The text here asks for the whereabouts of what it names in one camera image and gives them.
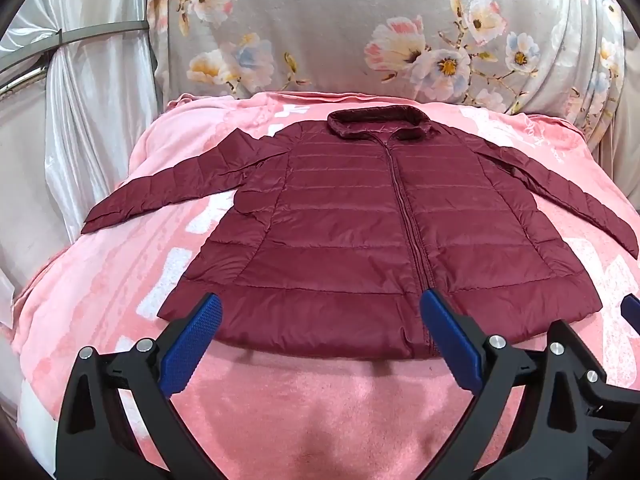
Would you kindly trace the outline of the maroon puffer jacket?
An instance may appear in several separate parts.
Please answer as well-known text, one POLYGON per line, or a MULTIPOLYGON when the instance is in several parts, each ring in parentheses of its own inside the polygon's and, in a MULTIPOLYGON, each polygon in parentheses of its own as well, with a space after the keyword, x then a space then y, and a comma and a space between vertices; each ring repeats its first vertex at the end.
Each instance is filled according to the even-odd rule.
POLYGON ((228 191, 232 206, 158 314, 176 320, 214 294, 220 341, 290 356, 430 358, 427 289, 512 342, 600 310, 540 198, 639 252, 631 226, 575 183, 405 105, 337 110, 261 138, 234 130, 122 185, 84 230, 228 191))

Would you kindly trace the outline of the pink fleece blanket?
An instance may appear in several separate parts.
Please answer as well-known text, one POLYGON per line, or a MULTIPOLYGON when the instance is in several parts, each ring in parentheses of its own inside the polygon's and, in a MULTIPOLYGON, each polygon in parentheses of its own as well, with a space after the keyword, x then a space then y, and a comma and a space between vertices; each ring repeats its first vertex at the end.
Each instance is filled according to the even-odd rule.
MULTIPOLYGON (((410 104, 432 119, 513 146, 570 179, 633 226, 639 217, 569 122, 484 108, 418 104, 362 94, 265 92, 245 100, 184 94, 142 134, 129 177, 155 174, 212 148, 240 128, 273 136, 342 108, 410 104)), ((24 376, 18 428, 54 469, 56 420, 76 352, 129 350, 164 327, 160 304, 231 205, 233 193, 170 206, 59 252, 18 296, 11 341, 24 376)), ((612 385, 639 389, 639 336, 620 316, 639 295, 639 263, 599 230, 536 197, 582 260, 602 300, 574 330, 612 385)), ((215 341, 188 388, 174 396, 192 434, 229 479, 415 479, 471 396, 442 360, 308 360, 215 341)))

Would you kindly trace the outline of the silver satin curtain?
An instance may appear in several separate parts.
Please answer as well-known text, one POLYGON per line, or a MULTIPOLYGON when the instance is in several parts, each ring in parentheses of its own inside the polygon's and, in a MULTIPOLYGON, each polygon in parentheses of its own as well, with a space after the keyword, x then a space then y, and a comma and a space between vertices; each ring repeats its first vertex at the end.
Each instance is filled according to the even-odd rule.
POLYGON ((157 113, 145 0, 1 8, 1 321, 127 174, 157 113))

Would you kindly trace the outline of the floral grey bedsheet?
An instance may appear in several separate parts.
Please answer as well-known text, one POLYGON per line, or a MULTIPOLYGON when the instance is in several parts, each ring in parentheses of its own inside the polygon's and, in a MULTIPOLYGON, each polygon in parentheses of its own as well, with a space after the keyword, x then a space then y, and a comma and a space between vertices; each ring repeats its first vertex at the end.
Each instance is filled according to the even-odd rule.
POLYGON ((360 92, 564 118, 599 140, 625 81, 615 0, 148 0, 183 93, 360 92))

